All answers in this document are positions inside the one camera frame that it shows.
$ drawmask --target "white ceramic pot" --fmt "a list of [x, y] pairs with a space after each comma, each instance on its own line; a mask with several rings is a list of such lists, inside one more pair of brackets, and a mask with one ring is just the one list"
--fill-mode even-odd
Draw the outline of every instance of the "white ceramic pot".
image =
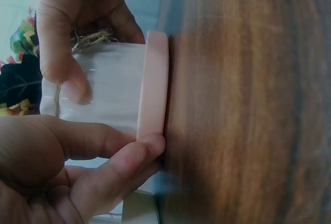
[[[104, 123], [137, 139], [162, 133], [166, 110], [169, 50], [166, 34], [150, 31], [146, 45], [107, 43], [75, 55], [92, 90], [87, 105], [72, 103], [59, 94], [58, 117], [67, 121]], [[41, 114], [54, 115], [56, 85], [43, 79]], [[95, 168], [106, 162], [96, 158], [66, 162]], [[153, 192], [153, 180], [140, 189]]]

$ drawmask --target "wooden table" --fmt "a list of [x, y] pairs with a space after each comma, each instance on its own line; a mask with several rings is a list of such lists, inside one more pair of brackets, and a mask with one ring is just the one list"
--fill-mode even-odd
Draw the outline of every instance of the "wooden table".
[[162, 0], [161, 222], [331, 223], [331, 0]]

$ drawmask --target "blurry background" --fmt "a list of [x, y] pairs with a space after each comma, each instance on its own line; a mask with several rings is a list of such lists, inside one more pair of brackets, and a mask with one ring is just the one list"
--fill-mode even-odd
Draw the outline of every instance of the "blurry background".
[[[127, 5], [136, 17], [144, 34], [156, 28], [160, 0], [126, 0]], [[6, 63], [13, 55], [9, 39], [29, 15], [29, 6], [36, 8], [36, 0], [0, 0], [0, 61]]]

